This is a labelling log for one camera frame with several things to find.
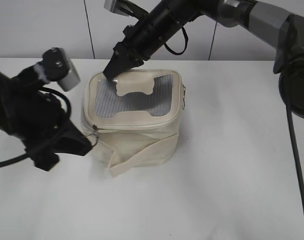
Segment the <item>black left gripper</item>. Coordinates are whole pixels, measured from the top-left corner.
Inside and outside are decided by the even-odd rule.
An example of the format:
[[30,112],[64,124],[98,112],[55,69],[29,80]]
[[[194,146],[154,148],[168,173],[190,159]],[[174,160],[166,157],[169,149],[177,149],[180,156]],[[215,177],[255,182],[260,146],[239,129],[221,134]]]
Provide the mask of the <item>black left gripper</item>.
[[26,147],[35,167],[51,170],[58,162],[55,153],[85,156],[91,142],[69,120],[71,104],[62,93],[45,88],[44,69],[35,64],[11,79],[10,98],[15,111],[14,135]]

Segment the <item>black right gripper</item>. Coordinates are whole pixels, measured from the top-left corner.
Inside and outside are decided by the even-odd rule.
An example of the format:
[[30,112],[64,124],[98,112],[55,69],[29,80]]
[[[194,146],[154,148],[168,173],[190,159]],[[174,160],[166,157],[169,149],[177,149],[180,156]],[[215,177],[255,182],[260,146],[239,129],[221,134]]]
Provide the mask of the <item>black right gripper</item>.
[[[118,75],[143,65],[164,46],[173,55],[184,54],[188,46],[188,35],[184,26],[197,17],[199,11],[192,0],[162,0],[153,10],[147,12],[127,0],[131,12],[129,16],[137,18],[135,25],[123,30],[124,39],[113,48],[113,55],[103,74],[111,81]],[[178,31],[182,31],[185,45],[180,52],[167,44]]]

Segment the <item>black grey robot arm right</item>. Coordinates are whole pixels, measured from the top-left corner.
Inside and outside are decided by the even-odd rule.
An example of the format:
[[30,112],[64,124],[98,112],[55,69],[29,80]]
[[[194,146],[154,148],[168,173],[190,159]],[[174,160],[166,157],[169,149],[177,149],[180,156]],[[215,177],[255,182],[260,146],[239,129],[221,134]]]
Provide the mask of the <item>black grey robot arm right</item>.
[[114,14],[137,19],[125,27],[103,73],[109,80],[148,61],[184,26],[207,16],[224,27],[241,26],[276,50],[273,72],[291,111],[304,118],[304,17],[257,0],[162,0],[146,11],[128,0],[107,0]]

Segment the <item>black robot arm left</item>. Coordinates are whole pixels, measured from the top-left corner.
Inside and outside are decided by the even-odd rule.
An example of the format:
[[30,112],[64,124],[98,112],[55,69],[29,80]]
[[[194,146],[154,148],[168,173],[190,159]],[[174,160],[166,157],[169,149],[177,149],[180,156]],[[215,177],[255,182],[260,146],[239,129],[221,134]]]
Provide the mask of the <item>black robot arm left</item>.
[[50,171],[59,153],[85,156],[92,150],[70,119],[69,99],[44,85],[33,67],[13,78],[0,72],[0,130],[25,146],[23,155],[0,162],[0,168],[31,159],[35,167]]

